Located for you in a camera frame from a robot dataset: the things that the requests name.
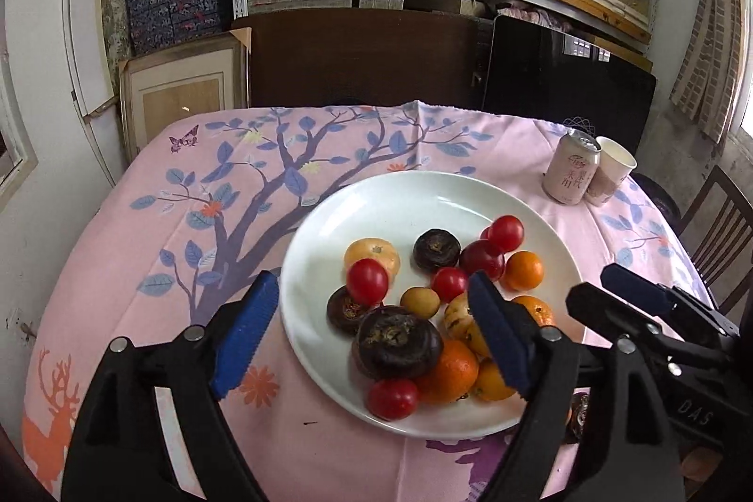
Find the pale yellow striped fruit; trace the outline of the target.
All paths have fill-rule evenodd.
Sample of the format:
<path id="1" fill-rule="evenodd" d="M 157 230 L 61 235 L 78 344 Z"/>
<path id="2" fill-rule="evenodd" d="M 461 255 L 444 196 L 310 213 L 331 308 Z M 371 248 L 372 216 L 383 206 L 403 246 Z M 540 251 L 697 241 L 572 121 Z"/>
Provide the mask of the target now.
<path id="1" fill-rule="evenodd" d="M 478 357 L 491 358 L 491 351 L 481 334 L 480 326 L 473 317 L 466 293 L 457 295 L 445 307 L 443 315 L 444 331 L 454 340 L 459 340 Z"/>

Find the large orange mandarin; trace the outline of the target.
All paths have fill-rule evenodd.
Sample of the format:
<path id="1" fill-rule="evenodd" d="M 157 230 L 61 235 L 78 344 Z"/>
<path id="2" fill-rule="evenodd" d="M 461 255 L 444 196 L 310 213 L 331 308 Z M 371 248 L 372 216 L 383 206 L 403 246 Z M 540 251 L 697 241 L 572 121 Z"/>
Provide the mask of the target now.
<path id="1" fill-rule="evenodd" d="M 433 369 L 415 383 L 420 403 L 444 405 L 466 395 L 479 376 L 479 360 L 461 340 L 447 339 Z"/>

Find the yellow orange fruit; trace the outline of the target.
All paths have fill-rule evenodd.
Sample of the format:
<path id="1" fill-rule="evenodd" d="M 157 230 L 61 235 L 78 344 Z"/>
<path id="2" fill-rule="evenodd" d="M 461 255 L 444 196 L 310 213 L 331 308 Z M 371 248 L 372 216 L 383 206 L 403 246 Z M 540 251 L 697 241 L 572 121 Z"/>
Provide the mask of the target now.
<path id="1" fill-rule="evenodd" d="M 432 288 L 411 287 L 401 295 L 400 306 L 419 319 L 430 320 L 439 311 L 441 299 Z"/>

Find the big dark water chestnut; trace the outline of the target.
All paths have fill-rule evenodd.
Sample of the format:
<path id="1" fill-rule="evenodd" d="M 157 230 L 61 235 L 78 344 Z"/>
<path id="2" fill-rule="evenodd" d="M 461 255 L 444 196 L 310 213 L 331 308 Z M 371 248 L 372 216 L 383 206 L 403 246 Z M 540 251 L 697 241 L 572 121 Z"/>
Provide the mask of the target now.
<path id="1" fill-rule="evenodd" d="M 439 362 L 444 342 L 436 327 L 402 307 L 382 306 L 360 322 L 351 356 L 355 366 L 374 381 L 429 373 Z"/>

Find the oval orange kumquat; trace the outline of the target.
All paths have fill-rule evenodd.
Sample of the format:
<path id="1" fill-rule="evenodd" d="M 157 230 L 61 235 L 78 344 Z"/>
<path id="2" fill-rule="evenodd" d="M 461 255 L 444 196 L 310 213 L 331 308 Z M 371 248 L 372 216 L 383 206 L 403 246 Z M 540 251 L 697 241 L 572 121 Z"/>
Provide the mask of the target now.
<path id="1" fill-rule="evenodd" d="M 502 372 L 491 359 L 484 359 L 479 366 L 479 373 L 473 386 L 471 395 L 484 403 L 496 403 L 516 395 L 517 391 L 508 386 Z"/>

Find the small orange kumquat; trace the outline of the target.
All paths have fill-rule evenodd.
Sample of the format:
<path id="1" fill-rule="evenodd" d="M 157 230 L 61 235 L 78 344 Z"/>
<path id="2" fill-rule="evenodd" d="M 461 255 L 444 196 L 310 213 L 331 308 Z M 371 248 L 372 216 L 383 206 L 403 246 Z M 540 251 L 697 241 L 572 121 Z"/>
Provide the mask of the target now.
<path id="1" fill-rule="evenodd" d="M 545 278 L 545 266 L 535 252 L 517 251 L 505 264 L 502 283 L 505 288 L 525 292 L 537 288 Z"/>

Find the dark brown water chestnut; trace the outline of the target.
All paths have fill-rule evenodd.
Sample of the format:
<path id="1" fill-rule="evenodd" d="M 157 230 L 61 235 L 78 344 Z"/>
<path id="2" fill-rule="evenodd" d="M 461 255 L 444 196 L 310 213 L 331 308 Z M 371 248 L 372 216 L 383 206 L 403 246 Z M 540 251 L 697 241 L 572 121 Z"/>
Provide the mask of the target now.
<path id="1" fill-rule="evenodd" d="M 373 311 L 373 307 L 357 303 L 346 286 L 333 292 L 327 302 L 327 320 L 337 331 L 355 336 L 362 320 Z"/>

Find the pink deer print tablecloth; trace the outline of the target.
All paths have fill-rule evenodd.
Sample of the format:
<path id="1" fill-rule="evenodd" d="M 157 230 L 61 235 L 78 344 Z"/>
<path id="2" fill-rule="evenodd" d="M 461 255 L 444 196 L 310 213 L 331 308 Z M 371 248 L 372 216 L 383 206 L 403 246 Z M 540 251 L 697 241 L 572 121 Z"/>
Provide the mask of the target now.
<path id="1" fill-rule="evenodd" d="M 541 187 L 564 127 L 409 103 L 269 108 L 180 121 L 131 164 L 75 246 L 29 366 L 22 455 L 59 493 L 84 395 L 112 339 L 168 342 L 242 296 L 263 270 L 282 310 L 222 410 L 273 501 L 475 501 L 511 442 L 522 401 L 425 406 L 397 423 L 365 409 L 369 383 L 327 319 L 344 255 L 361 238 L 408 260 L 444 228 L 471 242 L 518 216 L 543 261 L 536 293 L 620 264 L 694 295 L 705 287 L 633 182 L 603 207 L 563 207 Z"/>

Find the pale yellow fruit on plate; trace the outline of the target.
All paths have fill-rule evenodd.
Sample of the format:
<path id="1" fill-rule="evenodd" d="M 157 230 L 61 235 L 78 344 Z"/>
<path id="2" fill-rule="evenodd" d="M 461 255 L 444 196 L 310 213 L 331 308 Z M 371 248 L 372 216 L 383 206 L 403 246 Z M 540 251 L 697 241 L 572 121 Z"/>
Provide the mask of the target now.
<path id="1" fill-rule="evenodd" d="M 374 260 L 382 265 L 390 281 L 401 270 L 401 257 L 396 247 L 382 238 L 366 237 L 352 242 L 344 253 L 344 268 L 348 270 L 357 261 L 364 259 Z"/>

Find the pink drink can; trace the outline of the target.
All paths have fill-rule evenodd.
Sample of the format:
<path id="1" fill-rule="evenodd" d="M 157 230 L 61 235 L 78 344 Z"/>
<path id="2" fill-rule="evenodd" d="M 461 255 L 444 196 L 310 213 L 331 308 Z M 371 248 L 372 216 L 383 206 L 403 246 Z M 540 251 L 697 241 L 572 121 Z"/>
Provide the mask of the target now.
<path id="1" fill-rule="evenodd" d="M 595 137 L 570 128 L 559 140 L 543 179 L 550 198 L 564 205 L 577 205 L 599 168 L 601 146 Z"/>

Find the white round plate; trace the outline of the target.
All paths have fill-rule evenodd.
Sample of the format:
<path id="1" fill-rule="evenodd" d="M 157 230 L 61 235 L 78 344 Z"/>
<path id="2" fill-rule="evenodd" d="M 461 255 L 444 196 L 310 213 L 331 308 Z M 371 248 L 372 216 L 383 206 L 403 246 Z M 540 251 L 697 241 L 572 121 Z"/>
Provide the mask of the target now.
<path id="1" fill-rule="evenodd" d="M 282 265 L 281 311 L 317 387 L 361 421 L 415 438 L 486 436 L 523 399 L 491 365 L 466 298 L 487 272 L 505 299 L 571 339 L 565 296 L 581 275 L 558 234 L 498 187 L 398 172 L 314 207 Z"/>

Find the patterned curtain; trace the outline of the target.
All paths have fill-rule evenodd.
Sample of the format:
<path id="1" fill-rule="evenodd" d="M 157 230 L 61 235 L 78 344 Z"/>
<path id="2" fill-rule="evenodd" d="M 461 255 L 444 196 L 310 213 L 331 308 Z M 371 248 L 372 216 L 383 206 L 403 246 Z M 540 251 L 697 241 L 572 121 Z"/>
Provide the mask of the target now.
<path id="1" fill-rule="evenodd" d="M 698 0 L 670 101 L 713 144 L 729 134 L 743 76 L 743 0 Z"/>

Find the framed picture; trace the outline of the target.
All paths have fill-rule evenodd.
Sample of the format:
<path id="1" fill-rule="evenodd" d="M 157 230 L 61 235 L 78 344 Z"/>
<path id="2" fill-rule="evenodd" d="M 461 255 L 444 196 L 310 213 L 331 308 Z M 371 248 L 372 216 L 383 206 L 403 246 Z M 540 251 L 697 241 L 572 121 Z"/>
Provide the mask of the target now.
<path id="1" fill-rule="evenodd" d="M 251 30 L 227 33 L 131 58 L 120 66 L 126 158 L 176 121 L 250 103 Z"/>

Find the dark brown wooden board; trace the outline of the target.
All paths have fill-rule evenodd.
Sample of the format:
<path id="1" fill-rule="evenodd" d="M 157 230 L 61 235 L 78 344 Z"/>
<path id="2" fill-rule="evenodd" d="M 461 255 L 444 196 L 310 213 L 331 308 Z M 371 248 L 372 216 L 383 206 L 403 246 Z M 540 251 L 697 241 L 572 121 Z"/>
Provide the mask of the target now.
<path id="1" fill-rule="evenodd" d="M 254 107 L 479 108 L 491 22 L 382 9 L 300 9 L 241 18 L 248 28 Z"/>

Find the white door panel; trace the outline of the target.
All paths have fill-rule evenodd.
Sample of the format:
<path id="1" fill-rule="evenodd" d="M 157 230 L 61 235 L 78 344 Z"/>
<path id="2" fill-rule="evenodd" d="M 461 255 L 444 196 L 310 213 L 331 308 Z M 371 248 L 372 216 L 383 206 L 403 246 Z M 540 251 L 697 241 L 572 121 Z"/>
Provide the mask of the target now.
<path id="1" fill-rule="evenodd" d="M 74 112 L 110 185 L 126 168 L 119 65 L 130 56 L 125 0 L 61 0 Z"/>

